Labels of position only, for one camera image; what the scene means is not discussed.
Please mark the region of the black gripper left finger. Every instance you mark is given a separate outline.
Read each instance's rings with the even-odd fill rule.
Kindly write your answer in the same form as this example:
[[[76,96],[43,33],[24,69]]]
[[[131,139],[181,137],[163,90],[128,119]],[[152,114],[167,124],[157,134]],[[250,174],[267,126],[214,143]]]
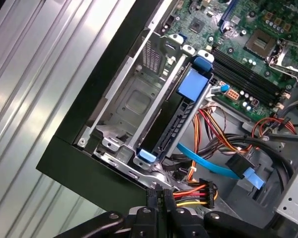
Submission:
[[[146,205],[132,207],[128,215],[102,213],[60,233],[58,238],[156,238],[162,189],[146,191]]]

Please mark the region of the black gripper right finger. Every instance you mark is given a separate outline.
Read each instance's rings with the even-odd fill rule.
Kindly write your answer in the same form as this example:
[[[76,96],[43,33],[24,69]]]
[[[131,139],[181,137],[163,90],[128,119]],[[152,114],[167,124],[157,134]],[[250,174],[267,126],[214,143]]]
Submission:
[[[265,238],[266,231],[219,211],[203,218],[187,208],[177,208],[172,191],[163,190],[164,204],[177,238]]]

